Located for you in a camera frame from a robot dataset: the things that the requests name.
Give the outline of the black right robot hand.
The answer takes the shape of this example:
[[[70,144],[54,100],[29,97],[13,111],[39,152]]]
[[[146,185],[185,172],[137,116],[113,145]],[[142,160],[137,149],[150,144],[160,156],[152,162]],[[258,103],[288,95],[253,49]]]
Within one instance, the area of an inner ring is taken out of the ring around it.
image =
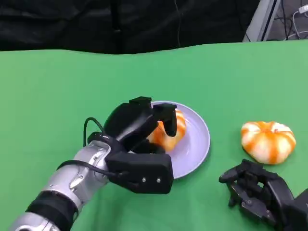
[[[246,216],[263,221],[277,231],[290,228],[286,206],[294,196],[278,174],[265,170],[260,163],[243,159],[224,172],[219,182],[229,189],[229,207],[238,205]]]

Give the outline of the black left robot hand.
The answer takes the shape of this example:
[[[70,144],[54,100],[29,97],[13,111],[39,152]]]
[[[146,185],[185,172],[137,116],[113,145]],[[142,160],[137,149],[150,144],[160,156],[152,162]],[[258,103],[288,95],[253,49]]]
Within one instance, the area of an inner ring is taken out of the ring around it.
[[[108,117],[103,133],[120,142],[127,151],[139,146],[162,122],[168,136],[177,132],[176,108],[172,103],[151,105],[152,98],[140,96],[120,104]]]

